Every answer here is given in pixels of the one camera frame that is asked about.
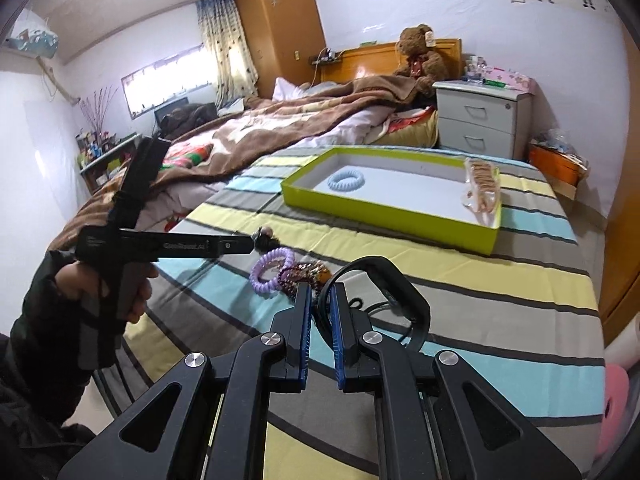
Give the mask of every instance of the window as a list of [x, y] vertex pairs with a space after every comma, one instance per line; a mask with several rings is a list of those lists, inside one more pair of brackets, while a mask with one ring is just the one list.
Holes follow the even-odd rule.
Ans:
[[122, 78], [131, 118], [213, 82], [218, 67], [203, 45], [146, 66]]

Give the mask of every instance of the wooden wardrobe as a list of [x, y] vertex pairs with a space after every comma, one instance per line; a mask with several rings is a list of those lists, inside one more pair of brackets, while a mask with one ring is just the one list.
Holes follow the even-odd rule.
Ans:
[[272, 97], [277, 77], [296, 85], [311, 82], [309, 57], [326, 46], [316, 0], [236, 0], [236, 5], [258, 70], [260, 97]]
[[640, 50], [624, 30], [630, 83], [629, 132], [605, 233], [600, 319], [611, 343], [640, 312]]

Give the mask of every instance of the air conditioner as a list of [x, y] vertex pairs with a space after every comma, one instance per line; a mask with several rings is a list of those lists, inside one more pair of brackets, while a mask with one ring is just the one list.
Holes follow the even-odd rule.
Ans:
[[58, 50], [58, 35], [35, 12], [24, 9], [2, 46], [29, 57], [51, 59]]

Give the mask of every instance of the toy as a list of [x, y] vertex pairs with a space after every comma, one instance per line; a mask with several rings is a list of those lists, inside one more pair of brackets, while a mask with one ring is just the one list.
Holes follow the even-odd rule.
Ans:
[[449, 76], [442, 56], [433, 50], [435, 45], [433, 30], [425, 24], [406, 28], [396, 43], [396, 49], [406, 56], [406, 62], [395, 70], [394, 75], [415, 77], [420, 92], [428, 96], [433, 95], [433, 83]]

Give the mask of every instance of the purple hair tie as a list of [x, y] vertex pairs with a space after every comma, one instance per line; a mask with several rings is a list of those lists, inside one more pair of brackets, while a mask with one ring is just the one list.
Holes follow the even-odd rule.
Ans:
[[260, 281], [260, 276], [264, 272], [266, 266], [280, 258], [284, 258], [284, 264], [281, 266], [282, 269], [287, 269], [293, 266], [296, 262], [296, 255], [291, 249], [279, 247], [263, 255], [255, 263], [254, 268], [251, 269], [251, 273], [249, 274], [249, 281], [251, 282], [251, 286], [255, 292], [258, 294], [265, 294], [267, 292], [273, 292], [274, 290], [280, 290], [280, 282], [278, 281], [277, 276], [270, 279], [268, 282]]

